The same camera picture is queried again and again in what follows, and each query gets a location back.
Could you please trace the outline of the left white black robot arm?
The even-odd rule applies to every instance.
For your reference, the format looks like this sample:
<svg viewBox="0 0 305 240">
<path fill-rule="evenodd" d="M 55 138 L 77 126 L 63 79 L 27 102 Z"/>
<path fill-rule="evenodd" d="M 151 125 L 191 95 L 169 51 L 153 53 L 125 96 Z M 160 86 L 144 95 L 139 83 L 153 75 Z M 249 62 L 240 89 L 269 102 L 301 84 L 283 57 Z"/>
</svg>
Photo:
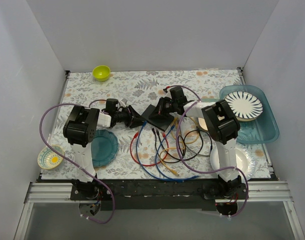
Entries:
<svg viewBox="0 0 305 240">
<path fill-rule="evenodd" d="M 96 171 L 91 151 L 97 127 L 112 128 L 117 123 L 124 123 L 126 127 L 133 129 L 141 126 L 144 121 L 131 105 L 127 105 L 125 99 L 118 101 L 109 98 L 105 101 L 103 110 L 80 105 L 72 108 L 63 127 L 63 136 L 74 153 L 74 162 L 86 171 L 80 170 L 77 179 L 72 181 L 76 190 L 86 199 L 94 200 L 99 194 L 98 185 L 94 180 Z"/>
</svg>

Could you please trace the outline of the black network switch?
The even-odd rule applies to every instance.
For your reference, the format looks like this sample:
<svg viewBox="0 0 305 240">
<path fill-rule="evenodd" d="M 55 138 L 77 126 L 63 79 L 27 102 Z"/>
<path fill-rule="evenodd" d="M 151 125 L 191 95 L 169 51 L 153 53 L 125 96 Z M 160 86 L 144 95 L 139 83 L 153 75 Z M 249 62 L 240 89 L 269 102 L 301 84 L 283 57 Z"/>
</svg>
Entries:
<svg viewBox="0 0 305 240">
<path fill-rule="evenodd" d="M 168 129 L 168 127 L 171 125 L 171 123 L 173 122 L 173 120 L 153 120 L 153 119 L 150 119 L 150 114 L 156 110 L 157 108 L 150 104 L 146 110 L 142 113 L 142 117 L 145 118 L 145 120 L 153 125 L 154 127 L 158 128 L 159 130 L 161 131 L 166 131 Z"/>
</svg>

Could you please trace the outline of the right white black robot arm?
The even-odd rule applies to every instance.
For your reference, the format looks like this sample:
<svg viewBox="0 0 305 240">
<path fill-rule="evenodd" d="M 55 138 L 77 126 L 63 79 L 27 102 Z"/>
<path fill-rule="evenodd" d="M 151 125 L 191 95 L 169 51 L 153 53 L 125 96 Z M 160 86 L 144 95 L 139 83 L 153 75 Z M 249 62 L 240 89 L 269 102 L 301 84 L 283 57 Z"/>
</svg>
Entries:
<svg viewBox="0 0 305 240">
<path fill-rule="evenodd" d="M 218 153 L 219 184 L 215 190 L 225 199 L 232 198 L 241 187 L 242 179 L 237 170 L 236 142 L 240 123 L 225 100 L 201 102 L 187 100 L 180 86 L 170 88 L 168 95 L 161 97 L 156 106 L 149 105 L 142 114 L 148 123 L 160 130 L 166 130 L 177 113 L 184 117 L 203 118 L 208 133 Z"/>
</svg>

